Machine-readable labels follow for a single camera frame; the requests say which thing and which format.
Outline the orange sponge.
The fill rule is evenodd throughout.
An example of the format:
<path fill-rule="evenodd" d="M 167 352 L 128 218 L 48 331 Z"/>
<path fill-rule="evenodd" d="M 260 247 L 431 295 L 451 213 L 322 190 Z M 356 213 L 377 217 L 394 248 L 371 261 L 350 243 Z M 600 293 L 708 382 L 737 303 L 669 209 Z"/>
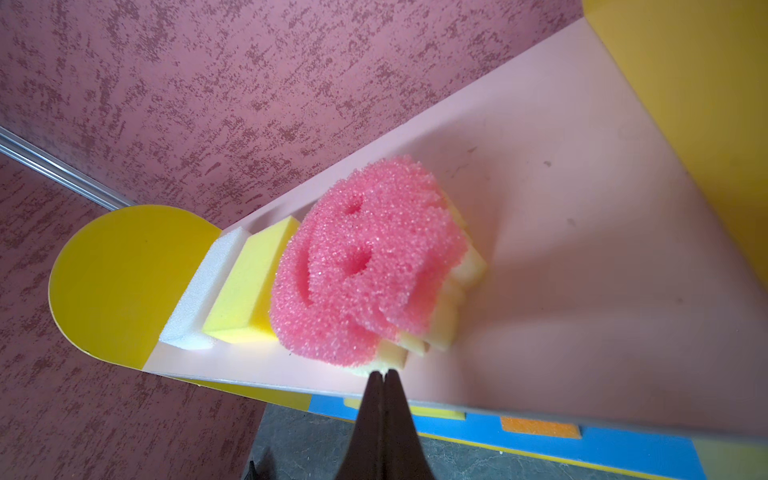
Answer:
<path fill-rule="evenodd" d="M 516 417 L 500 418 L 502 430 L 508 433 L 546 436 L 562 439 L 581 439 L 578 425 L 558 422 L 523 419 Z"/>

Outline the beige white sponge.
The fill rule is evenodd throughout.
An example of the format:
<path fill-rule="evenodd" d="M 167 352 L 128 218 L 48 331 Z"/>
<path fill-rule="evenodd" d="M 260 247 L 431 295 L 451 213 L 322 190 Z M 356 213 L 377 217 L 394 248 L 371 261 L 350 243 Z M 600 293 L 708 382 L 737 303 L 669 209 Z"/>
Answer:
<path fill-rule="evenodd" d="M 246 229 L 237 228 L 213 242 L 166 322 L 160 343 L 187 351 L 215 345 L 202 328 L 249 236 Z"/>

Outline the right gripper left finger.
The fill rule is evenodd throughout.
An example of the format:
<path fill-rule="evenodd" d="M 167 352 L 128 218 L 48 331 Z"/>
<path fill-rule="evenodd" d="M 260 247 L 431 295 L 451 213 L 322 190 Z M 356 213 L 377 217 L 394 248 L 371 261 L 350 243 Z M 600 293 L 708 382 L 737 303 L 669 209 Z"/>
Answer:
<path fill-rule="evenodd" d="M 336 480 L 384 478 L 384 379 L 373 372 L 367 381 L 351 441 Z"/>

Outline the small yellow square sponge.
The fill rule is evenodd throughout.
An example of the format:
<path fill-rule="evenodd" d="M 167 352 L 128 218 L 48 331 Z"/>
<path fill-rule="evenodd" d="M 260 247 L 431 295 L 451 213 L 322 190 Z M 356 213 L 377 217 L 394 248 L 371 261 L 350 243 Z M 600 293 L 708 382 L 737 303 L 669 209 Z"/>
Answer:
<path fill-rule="evenodd" d="M 354 399 L 354 398 L 344 398 L 343 404 L 348 408 L 358 410 L 362 404 L 362 400 Z M 419 417 L 457 420 L 457 421 L 464 421 L 466 419 L 466 413 L 460 412 L 460 411 L 428 408 L 428 407 L 421 407 L 421 406 L 415 406 L 415 405 L 410 405 L 409 409 L 412 415 L 419 416 Z"/>

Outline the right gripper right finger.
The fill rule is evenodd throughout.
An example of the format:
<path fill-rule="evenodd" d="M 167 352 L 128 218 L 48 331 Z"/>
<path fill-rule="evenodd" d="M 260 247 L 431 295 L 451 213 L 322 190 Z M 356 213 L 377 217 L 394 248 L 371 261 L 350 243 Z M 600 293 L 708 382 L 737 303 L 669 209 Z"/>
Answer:
<path fill-rule="evenodd" d="M 383 478 L 434 480 L 396 370 L 383 383 Z"/>

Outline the round pink smiley sponge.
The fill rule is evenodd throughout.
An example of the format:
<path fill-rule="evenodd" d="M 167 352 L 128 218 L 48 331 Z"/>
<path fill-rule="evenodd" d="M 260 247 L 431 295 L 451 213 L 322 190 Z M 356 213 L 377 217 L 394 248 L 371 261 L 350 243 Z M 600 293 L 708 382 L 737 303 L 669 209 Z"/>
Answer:
<path fill-rule="evenodd" d="M 445 351 L 486 261 L 422 164 L 373 162 L 336 182 L 282 255 L 270 321 L 290 353 L 355 374 Z"/>

